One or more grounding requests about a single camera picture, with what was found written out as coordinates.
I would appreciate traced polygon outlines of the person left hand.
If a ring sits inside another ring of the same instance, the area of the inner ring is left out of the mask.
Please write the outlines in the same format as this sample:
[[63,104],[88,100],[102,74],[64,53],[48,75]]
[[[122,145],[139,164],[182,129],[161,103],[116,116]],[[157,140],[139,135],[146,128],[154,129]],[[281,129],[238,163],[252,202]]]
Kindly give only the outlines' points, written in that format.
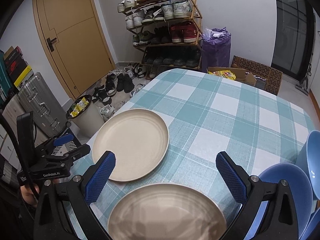
[[37,199],[34,196],[29,185],[24,185],[20,187],[21,195],[23,200],[31,205],[32,207],[37,207]]

